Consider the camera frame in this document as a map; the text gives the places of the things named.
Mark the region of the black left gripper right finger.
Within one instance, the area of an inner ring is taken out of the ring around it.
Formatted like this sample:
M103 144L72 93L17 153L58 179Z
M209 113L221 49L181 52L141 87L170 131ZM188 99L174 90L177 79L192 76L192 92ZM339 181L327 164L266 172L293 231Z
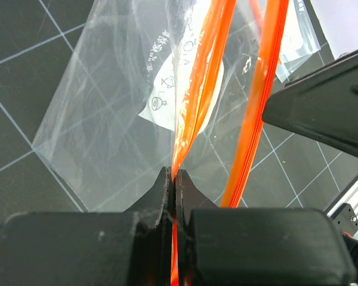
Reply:
M222 208L175 179L179 285L349 285L357 270L316 209Z

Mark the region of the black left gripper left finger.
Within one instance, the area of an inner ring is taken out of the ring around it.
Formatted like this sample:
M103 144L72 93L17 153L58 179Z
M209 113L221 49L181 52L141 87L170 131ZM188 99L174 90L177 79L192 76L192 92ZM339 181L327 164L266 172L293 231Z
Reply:
M0 226L0 285L169 285L174 188L163 167L123 212L27 212Z

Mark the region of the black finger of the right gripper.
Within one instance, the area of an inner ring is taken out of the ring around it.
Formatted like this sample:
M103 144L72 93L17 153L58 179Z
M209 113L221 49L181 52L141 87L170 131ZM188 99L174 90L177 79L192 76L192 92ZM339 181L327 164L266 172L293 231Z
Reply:
M358 158L358 49L275 92L262 120Z

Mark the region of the clear zip bag orange zipper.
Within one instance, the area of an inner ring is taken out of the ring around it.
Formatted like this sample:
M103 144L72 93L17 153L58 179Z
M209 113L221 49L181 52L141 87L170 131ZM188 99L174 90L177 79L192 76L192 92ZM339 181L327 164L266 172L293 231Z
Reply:
M163 173L169 284L189 175L237 207L292 1L95 1L33 144L89 211L123 211Z

